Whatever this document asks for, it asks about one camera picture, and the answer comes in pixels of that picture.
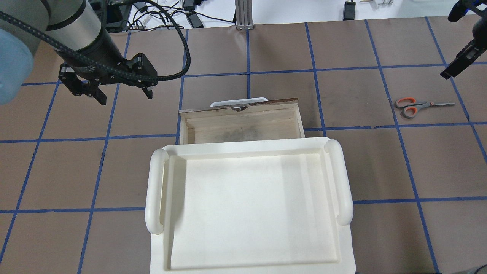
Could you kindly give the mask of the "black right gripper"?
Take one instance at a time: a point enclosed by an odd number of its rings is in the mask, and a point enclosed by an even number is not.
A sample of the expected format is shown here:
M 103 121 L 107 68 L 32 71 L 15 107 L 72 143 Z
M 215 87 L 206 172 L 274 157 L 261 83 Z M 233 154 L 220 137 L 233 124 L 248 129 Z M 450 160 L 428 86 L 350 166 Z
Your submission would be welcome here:
M 485 41 L 471 40 L 457 54 L 455 60 L 440 73 L 440 76 L 446 80 L 457 77 L 468 66 L 473 64 L 486 51 L 486 48 Z

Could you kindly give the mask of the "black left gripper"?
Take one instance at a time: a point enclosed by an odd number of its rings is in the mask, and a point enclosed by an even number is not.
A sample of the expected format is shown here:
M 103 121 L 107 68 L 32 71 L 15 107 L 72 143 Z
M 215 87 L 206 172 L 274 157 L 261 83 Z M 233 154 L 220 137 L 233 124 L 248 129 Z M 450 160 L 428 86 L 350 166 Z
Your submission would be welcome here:
M 122 58 L 121 61 L 115 64 L 115 69 L 141 76 L 157 76 L 156 69 L 143 53 L 138 53 L 129 60 Z M 156 80 L 129 80 L 115 76 L 115 74 L 103 71 L 93 65 L 74 67 L 68 64 L 61 64 L 59 79 L 75 96 L 88 95 L 103 106 L 107 104 L 107 97 L 99 89 L 99 85 L 123 83 L 129 86 L 136 86 L 142 88 L 149 100 L 153 99 L 153 86 L 157 85 Z

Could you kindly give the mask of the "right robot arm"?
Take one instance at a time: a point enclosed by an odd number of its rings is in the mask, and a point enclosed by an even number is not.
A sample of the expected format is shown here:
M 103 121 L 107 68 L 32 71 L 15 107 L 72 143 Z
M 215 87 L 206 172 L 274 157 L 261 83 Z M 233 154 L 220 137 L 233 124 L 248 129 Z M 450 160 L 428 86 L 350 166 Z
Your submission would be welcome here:
M 440 73 L 444 79 L 457 77 L 473 64 L 487 50 L 487 11 L 479 9 L 485 0 L 459 0 L 452 7 L 448 21 L 456 22 L 468 11 L 473 11 L 480 19 L 473 26 L 473 39 L 456 55 L 455 59 Z

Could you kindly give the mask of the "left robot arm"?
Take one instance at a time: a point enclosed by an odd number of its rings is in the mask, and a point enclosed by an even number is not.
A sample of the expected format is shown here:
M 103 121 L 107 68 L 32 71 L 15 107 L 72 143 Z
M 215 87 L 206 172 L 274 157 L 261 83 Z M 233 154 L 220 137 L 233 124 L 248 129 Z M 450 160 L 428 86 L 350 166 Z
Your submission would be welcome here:
M 153 98 L 155 80 L 133 80 L 156 76 L 148 58 L 122 56 L 87 0 L 2 0 L 1 1 L 1 104 L 18 94 L 34 65 L 41 41 L 51 45 L 62 59 L 59 80 L 74 96 L 94 98 L 106 105 L 101 85 L 122 83 L 140 88 Z

